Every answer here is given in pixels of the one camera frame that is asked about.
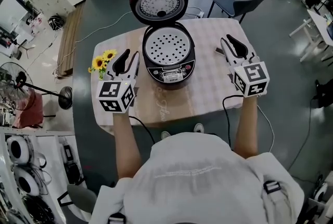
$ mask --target open lid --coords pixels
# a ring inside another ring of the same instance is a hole
[[[130,0],[135,17],[144,24],[166,26],[185,13],[188,0]]]

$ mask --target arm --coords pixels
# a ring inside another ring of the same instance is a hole
[[[244,159],[258,154],[257,118],[257,97],[244,98],[234,148]]]
[[[128,112],[113,114],[113,131],[116,140],[118,177],[133,178],[141,168],[142,162]]]

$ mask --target white shirt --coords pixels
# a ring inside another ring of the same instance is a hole
[[[244,159],[215,135],[181,133],[156,143],[133,179],[101,187],[90,224],[116,212],[129,223],[268,223],[267,176],[278,181],[296,221],[304,194],[270,153]]]

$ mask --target sunflower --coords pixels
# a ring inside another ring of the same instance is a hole
[[[103,57],[102,56],[97,56],[94,60],[93,60],[93,68],[95,70],[100,70],[102,69],[103,65]]]
[[[105,61],[110,61],[114,58],[114,56],[117,54],[117,50],[116,49],[110,49],[110,50],[106,50],[103,53],[103,59]]]

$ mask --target table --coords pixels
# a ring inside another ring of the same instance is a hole
[[[230,80],[228,63],[215,49],[220,47],[221,37],[231,34],[250,46],[239,22],[234,19],[190,19],[181,20],[195,43],[196,65],[187,85],[179,90],[165,90],[156,84],[148,74],[142,57],[142,40],[146,28],[137,29],[99,43],[94,57],[102,55],[107,49],[131,50],[129,61],[135,51],[140,52],[140,67],[136,87],[137,97],[130,115],[139,118],[145,125],[161,127],[166,122],[203,115],[222,110],[223,98],[241,95]],[[92,101],[97,124],[108,132],[112,131],[111,112],[105,112],[96,99],[98,72],[91,74]],[[226,108],[240,107],[242,98],[225,101]],[[131,119],[132,125],[139,124]]]
[[[329,47],[329,46],[333,46],[333,40],[332,38],[329,36],[328,32],[327,32],[327,20],[318,15],[317,13],[308,10],[308,13],[310,15],[310,19],[307,20],[306,22],[304,22],[302,25],[300,25],[296,30],[294,30],[293,32],[291,32],[289,34],[290,37],[292,37],[295,33],[297,33],[298,31],[300,31],[302,28],[305,31],[306,36],[309,39],[310,42],[310,46],[307,48],[307,50],[305,51],[305,54],[301,57],[300,61],[302,62],[304,59],[306,59],[310,53],[312,53],[314,51],[314,49],[322,42],[325,42],[326,46],[325,46],[325,50]],[[317,29],[319,30],[319,35],[313,40],[313,37],[309,34],[309,31],[307,30],[306,26],[310,23],[313,22]],[[325,55],[322,58],[322,61],[324,61],[324,59],[327,57],[327,55]]]

